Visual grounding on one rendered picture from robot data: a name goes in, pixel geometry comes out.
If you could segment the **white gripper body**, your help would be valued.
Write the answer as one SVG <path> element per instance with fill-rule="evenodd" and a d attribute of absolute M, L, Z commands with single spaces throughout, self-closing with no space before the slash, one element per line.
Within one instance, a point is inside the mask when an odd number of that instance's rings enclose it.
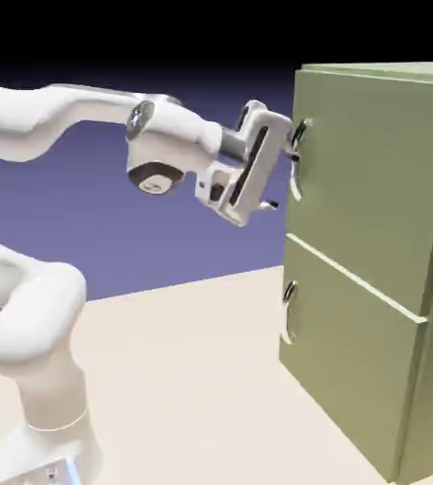
<path fill-rule="evenodd" d="M 229 184 L 218 203 L 218 211 L 233 224 L 247 225 L 251 214 L 259 209 L 292 129 L 289 117 L 270 111 L 257 100 L 244 106 L 238 129 L 223 129 L 219 153 L 241 164 L 230 169 Z"/>

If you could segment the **large green cabinet door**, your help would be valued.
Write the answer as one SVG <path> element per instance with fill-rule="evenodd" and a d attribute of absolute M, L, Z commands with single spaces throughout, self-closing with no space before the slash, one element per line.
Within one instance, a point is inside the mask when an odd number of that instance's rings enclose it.
<path fill-rule="evenodd" d="M 433 280 L 433 82 L 302 70 L 287 228 L 414 314 Z"/>

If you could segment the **small green cabinet door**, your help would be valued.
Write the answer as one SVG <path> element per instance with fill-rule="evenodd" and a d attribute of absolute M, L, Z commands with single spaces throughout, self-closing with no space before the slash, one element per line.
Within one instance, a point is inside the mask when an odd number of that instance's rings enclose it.
<path fill-rule="evenodd" d="M 400 481 L 406 423 L 426 318 L 372 291 L 293 234 L 283 291 L 296 340 L 280 360 L 387 481 Z"/>

